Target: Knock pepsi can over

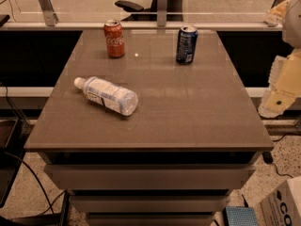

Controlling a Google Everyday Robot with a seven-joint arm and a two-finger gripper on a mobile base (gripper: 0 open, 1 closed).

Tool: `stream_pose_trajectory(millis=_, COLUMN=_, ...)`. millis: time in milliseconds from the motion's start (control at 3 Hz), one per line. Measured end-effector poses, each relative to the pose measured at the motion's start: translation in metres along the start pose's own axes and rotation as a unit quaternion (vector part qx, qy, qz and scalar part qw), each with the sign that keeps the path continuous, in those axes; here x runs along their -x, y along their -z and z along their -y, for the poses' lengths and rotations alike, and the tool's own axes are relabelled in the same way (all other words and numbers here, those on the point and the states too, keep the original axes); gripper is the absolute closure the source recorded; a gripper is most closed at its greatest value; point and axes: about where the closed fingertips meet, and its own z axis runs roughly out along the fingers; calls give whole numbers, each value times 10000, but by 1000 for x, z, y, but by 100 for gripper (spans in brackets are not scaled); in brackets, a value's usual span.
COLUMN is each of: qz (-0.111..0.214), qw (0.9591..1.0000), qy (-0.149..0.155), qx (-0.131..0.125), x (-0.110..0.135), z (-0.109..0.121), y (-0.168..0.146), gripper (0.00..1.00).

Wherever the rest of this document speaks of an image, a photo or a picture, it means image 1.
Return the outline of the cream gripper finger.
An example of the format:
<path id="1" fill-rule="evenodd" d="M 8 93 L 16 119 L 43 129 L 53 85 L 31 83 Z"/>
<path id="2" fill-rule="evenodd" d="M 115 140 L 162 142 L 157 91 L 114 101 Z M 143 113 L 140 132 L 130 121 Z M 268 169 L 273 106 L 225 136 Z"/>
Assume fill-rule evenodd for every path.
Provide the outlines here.
<path id="1" fill-rule="evenodd" d="M 301 51 L 293 51 L 287 57 L 276 56 L 268 83 L 258 111 L 265 118 L 275 118 L 301 96 Z"/>
<path id="2" fill-rule="evenodd" d="M 278 24 L 287 24 L 289 22 L 290 4 L 291 0 L 284 0 L 268 10 L 264 19 L 265 23 L 271 27 L 275 27 Z"/>

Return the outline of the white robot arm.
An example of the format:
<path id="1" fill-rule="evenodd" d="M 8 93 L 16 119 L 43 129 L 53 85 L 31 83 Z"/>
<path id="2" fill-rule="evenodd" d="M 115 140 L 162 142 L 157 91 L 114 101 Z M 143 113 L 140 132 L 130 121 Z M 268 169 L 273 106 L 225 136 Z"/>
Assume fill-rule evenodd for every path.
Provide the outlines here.
<path id="1" fill-rule="evenodd" d="M 265 16 L 269 26 L 282 24 L 282 39 L 293 51 L 276 56 L 269 74 L 269 87 L 261 98 L 259 114 L 265 118 L 282 115 L 301 96 L 301 0 L 284 0 Z"/>

